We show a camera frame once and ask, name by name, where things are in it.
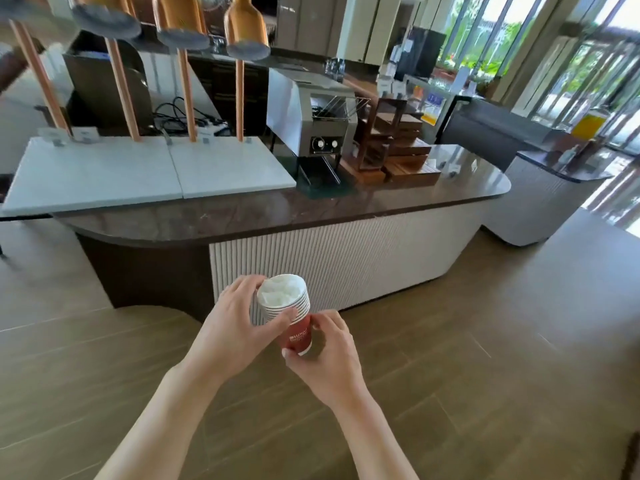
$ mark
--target brown tile floor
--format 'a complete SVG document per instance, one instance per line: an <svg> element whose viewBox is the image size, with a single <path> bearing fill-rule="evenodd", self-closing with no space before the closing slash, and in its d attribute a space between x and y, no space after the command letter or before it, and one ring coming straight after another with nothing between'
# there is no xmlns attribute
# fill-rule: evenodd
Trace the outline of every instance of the brown tile floor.
<svg viewBox="0 0 640 480"><path fill-rule="evenodd" d="M108 308L73 234L1 224L0 479L95 475L198 325ZM344 313L429 479L617 479L640 428L640 241L579 212L542 246L485 233L434 282ZM356 478L276 348L223 387L183 479Z"/></svg>

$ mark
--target copper heat lamp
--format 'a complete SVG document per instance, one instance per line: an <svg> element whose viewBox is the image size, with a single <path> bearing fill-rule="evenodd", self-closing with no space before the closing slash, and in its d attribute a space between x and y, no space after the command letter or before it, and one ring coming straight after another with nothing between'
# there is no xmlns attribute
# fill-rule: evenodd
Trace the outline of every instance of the copper heat lamp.
<svg viewBox="0 0 640 480"><path fill-rule="evenodd" d="M204 15L198 0L153 0L153 7L158 40L178 51L189 140L195 142L196 122L193 114L187 49L203 50L209 46Z"/></svg>
<svg viewBox="0 0 640 480"><path fill-rule="evenodd" d="M227 53L236 59L236 136L244 138L244 61L258 61L271 53L262 15L251 0L234 0L225 14Z"/></svg>
<svg viewBox="0 0 640 480"><path fill-rule="evenodd" d="M141 141L116 41L116 39L132 39L140 34L141 26L136 18L133 2L131 0L69 0L69 3L74 20L80 28L104 37L129 134L133 141Z"/></svg>
<svg viewBox="0 0 640 480"><path fill-rule="evenodd" d="M22 49L22 53L42 88L44 100L54 124L57 128L64 129L71 135L69 125L62 113L62 109L60 109L60 103L53 90L51 81L47 76L47 72L42 65L42 61L38 56L38 51L33 43L33 39L31 35L29 35L26 25L20 22L20 20L31 13L43 9L46 11L49 10L47 0L0 0L0 20L9 19L15 38L18 40Z"/></svg>

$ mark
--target person's left hand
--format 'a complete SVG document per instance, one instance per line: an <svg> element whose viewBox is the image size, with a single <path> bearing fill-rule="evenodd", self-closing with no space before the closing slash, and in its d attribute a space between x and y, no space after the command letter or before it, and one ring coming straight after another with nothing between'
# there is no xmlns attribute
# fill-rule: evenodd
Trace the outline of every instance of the person's left hand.
<svg viewBox="0 0 640 480"><path fill-rule="evenodd" d="M242 372L291 325L297 314L295 308L286 309L265 325L252 325L249 307L253 293L265 279L257 274L239 276L220 293L182 361L192 377L213 388L219 387Z"/></svg>

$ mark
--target fluted white panel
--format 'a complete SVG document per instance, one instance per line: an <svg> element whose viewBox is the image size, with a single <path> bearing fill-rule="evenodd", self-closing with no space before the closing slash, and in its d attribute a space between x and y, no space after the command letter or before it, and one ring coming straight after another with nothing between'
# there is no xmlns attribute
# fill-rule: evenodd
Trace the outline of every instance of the fluted white panel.
<svg viewBox="0 0 640 480"><path fill-rule="evenodd" d="M239 274L299 274L312 311L341 310L447 272L495 200L211 245L214 295ZM252 321L262 323L255 303Z"/></svg>
<svg viewBox="0 0 640 480"><path fill-rule="evenodd" d="M516 246L551 237L602 183L570 182L522 158L514 158L505 175L511 191L496 200L484 225Z"/></svg>

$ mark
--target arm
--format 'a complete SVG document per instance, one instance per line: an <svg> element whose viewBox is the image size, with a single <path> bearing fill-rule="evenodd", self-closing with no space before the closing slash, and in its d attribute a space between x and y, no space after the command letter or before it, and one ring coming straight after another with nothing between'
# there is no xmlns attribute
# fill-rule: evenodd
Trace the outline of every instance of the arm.
<svg viewBox="0 0 640 480"><path fill-rule="evenodd" d="M335 414L360 480L417 480L364 383L347 324L334 310L313 315L312 320L326 336L326 345L316 361L304 360L290 350L282 354L287 366Z"/></svg>
<svg viewBox="0 0 640 480"><path fill-rule="evenodd" d="M224 290L189 352L171 368L140 418L104 464L98 480L174 480L219 387L249 365L295 318L286 310L266 325L249 320L263 276L240 276Z"/></svg>

